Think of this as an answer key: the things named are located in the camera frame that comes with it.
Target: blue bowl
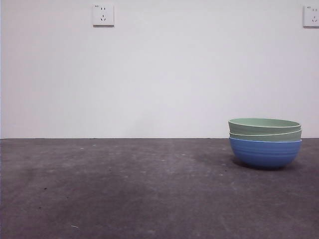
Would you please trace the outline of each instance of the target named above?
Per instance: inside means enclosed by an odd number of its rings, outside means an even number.
[[[268,142],[229,138],[237,158],[257,167],[279,168],[291,163],[297,156],[301,142]]]

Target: stacked bowls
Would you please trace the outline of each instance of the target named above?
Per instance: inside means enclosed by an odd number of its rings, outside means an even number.
[[[237,158],[257,167],[278,168],[292,162],[301,146],[301,125],[281,119],[232,119],[230,144]]]

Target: gray floor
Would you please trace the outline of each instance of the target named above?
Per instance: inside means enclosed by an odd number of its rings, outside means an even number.
[[[319,238],[319,139],[277,171],[225,139],[2,140],[1,238]]]

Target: outlet cover plate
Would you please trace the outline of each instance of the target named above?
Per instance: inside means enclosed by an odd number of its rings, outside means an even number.
[[[304,27],[319,28],[319,5],[304,6]]]
[[[114,26],[114,5],[96,4],[92,7],[93,26]]]

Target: bowl rim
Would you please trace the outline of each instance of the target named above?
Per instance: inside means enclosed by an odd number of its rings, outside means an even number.
[[[299,143],[303,141],[302,139],[298,141],[255,141],[255,140],[238,139],[238,138],[232,138],[232,137],[229,137],[229,139],[238,140],[238,141],[246,141],[246,142],[258,142],[258,143]]]
[[[232,133],[229,132],[229,134],[233,134],[233,135],[237,135],[237,136],[258,136],[258,137],[262,137],[262,136],[277,136],[277,135],[286,135],[286,134],[291,134],[291,133],[299,133],[301,132],[302,129],[299,129],[297,131],[293,131],[293,132],[288,132],[288,133],[274,133],[274,134],[240,134],[240,133]]]
[[[282,121],[289,121],[293,123],[297,123],[298,125],[295,126],[259,126],[259,125],[249,125],[249,124],[242,124],[242,123],[235,123],[231,122],[232,120],[282,120]],[[228,123],[236,124],[236,125],[243,125],[243,126],[249,126],[249,127],[258,127],[258,128],[295,128],[300,127],[301,124],[295,121],[286,120],[286,119],[272,119],[272,118],[235,118],[228,121]]]

